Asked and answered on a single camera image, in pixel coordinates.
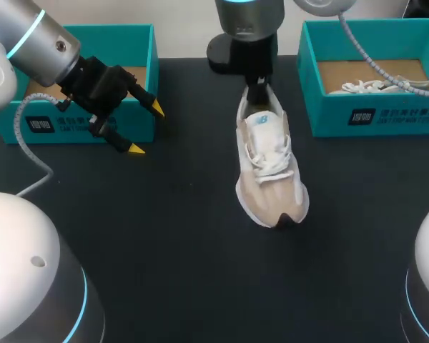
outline black tabletop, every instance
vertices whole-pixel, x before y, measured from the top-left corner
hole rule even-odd
[[[169,129],[147,155],[37,146],[54,169],[28,199],[96,284],[106,343],[404,342],[405,272],[429,211],[429,136],[314,139],[294,57],[274,88],[289,114],[310,213],[290,231],[255,225],[236,195],[241,77],[163,59]],[[0,138],[0,192],[41,177]]]

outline black robot gripper mount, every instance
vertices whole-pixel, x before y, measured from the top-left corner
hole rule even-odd
[[[247,99],[254,105],[268,104],[267,85],[277,55],[276,34],[259,41],[240,41],[220,34],[207,48],[211,70],[217,74],[243,75],[248,85]]]
[[[110,128],[107,119],[128,93],[156,118],[159,117],[153,108],[156,96],[137,84],[134,75],[121,66],[106,66],[96,57],[84,59],[80,56],[59,86],[66,96],[66,100],[57,105],[59,111],[66,111],[73,101],[93,114],[89,132],[95,137],[103,137],[119,152],[128,151],[132,142]]]

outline teal cardboard box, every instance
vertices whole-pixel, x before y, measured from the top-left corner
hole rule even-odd
[[[135,67],[132,69],[141,74],[135,76],[142,79],[142,86],[157,95],[159,59],[152,25],[86,25],[66,26],[66,29],[80,40],[84,58],[95,56],[107,66]],[[30,87],[29,78],[20,71],[16,70],[16,73],[17,94],[0,112],[0,135],[7,144],[17,143],[14,114]],[[21,130],[28,144],[104,143],[105,140],[94,138],[87,131],[90,117],[91,114],[75,103],[62,113],[49,102],[34,101],[24,110]],[[109,118],[109,123],[133,142],[151,142],[154,139],[154,117],[132,97],[121,103]]]
[[[429,19],[348,23],[373,60],[419,60],[429,77]],[[318,62],[362,60],[338,21],[304,23],[297,68],[313,135],[429,134],[429,98],[411,93],[326,94]]]

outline white sneaker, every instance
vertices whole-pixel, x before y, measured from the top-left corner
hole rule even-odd
[[[428,81],[412,81],[399,75],[396,77],[397,80],[402,81],[407,86],[412,86],[424,91],[429,91],[429,80]],[[342,90],[333,91],[331,95],[337,94],[371,94],[371,93],[399,93],[406,92],[399,86],[394,85],[389,81],[359,81],[358,85],[346,83],[342,85]]]
[[[300,223],[310,200],[292,153],[286,112],[267,85],[269,106],[256,109],[246,88],[237,114],[240,177],[237,196],[245,212],[263,227]]]

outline cable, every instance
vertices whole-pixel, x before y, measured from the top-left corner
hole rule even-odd
[[[57,105],[59,103],[59,101],[56,98],[48,94],[35,93],[35,94],[30,94],[29,96],[26,96],[26,98],[22,100],[21,104],[16,110],[16,114],[14,115],[14,134],[16,136],[17,142],[19,143],[19,146],[21,147],[25,155],[27,155],[27,157],[29,157],[30,160],[32,160],[37,166],[39,166],[46,172],[46,176],[43,179],[39,180],[38,182],[35,182],[31,186],[25,188],[23,191],[20,191],[18,194],[16,194],[18,197],[23,197],[24,195],[27,195],[29,192],[34,191],[45,182],[48,182],[54,175],[54,172],[51,169],[51,167],[45,164],[33,152],[31,152],[30,148],[27,146],[26,142],[24,141],[24,138],[22,138],[22,133],[21,133],[22,112],[24,112],[24,109],[26,108],[26,106],[31,101],[34,101],[34,100],[46,100],[52,103],[53,105]]]
[[[348,26],[348,23],[346,22],[345,16],[343,13],[340,13],[338,15],[338,19],[340,20],[340,23],[342,24],[342,28],[345,31],[345,33],[348,35],[348,38],[351,40],[351,42],[354,44],[355,48],[359,51],[359,53],[363,56],[364,60],[369,63],[369,65],[376,70],[377,73],[382,75],[385,79],[387,79],[392,84],[395,84],[396,86],[400,87],[401,89],[405,91],[409,91],[412,93],[415,93],[417,95],[421,96],[427,96],[429,97],[429,91],[423,91],[422,89],[418,89],[415,87],[412,87],[410,85],[405,84],[405,82],[397,80],[394,76],[389,75],[386,71],[380,68],[365,52],[365,50],[361,47],[357,39],[354,37],[354,35],[351,32],[350,27]]]

